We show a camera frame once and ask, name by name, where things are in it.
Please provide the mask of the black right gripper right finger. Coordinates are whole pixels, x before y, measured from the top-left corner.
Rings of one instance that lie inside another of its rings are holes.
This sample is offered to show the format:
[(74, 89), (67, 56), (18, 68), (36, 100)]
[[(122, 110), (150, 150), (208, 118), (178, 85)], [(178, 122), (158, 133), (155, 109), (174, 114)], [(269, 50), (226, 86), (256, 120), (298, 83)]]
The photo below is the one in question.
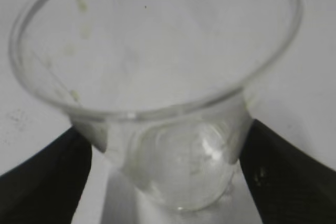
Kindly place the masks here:
[(263, 223), (335, 223), (335, 171), (259, 120), (239, 161)]

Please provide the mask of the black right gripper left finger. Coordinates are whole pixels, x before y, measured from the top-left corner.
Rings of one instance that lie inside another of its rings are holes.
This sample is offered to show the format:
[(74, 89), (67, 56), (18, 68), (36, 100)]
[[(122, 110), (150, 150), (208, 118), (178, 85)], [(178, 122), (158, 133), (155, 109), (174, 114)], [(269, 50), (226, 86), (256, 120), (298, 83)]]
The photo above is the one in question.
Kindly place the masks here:
[(69, 128), (1, 175), (1, 223), (71, 223), (91, 163), (91, 144)]

